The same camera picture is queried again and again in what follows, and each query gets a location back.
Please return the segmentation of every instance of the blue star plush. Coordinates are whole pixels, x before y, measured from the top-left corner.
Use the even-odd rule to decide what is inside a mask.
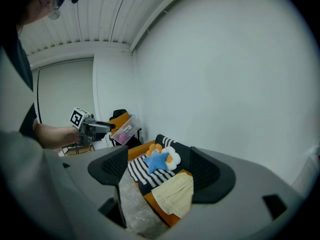
[[[152,155],[143,159],[148,165],[148,174],[152,174],[156,169],[167,170],[166,159],[169,153],[159,153],[157,150]]]

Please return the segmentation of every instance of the plastic container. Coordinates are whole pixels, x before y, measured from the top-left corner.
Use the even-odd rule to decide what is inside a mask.
[[[139,129],[140,122],[138,118],[133,115],[111,138],[119,142],[121,145],[125,145]]]

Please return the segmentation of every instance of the black chair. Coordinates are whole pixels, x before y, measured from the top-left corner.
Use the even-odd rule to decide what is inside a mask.
[[[113,116],[110,117],[109,120],[112,120],[112,119],[115,119],[117,117],[120,117],[121,115],[123,115],[124,113],[126,113],[127,111],[125,109],[118,109],[118,110],[115,110],[113,111]],[[142,145],[141,141],[139,140],[140,139],[140,131],[142,129],[140,128],[137,132],[137,138],[135,136],[132,136],[131,139],[128,140],[128,142],[126,143],[126,145],[128,146],[128,149],[132,149],[132,148],[135,148],[137,146],[140,146]],[[113,138],[110,137],[109,135],[109,140],[111,141],[112,145],[115,147],[115,146],[121,146],[120,143],[118,143],[117,141],[115,141]]]

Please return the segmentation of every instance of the beige towel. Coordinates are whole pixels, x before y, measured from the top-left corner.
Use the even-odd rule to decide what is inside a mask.
[[[178,173],[152,189],[152,194],[166,214],[175,214],[182,218],[191,208],[194,180],[185,172]]]

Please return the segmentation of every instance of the striped cloth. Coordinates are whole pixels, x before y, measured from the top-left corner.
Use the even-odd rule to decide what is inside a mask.
[[[133,180],[138,183],[139,190],[143,196],[176,175],[171,170],[162,169],[157,169],[153,173],[148,174],[148,165],[143,161],[146,157],[143,154],[128,163],[129,173]]]

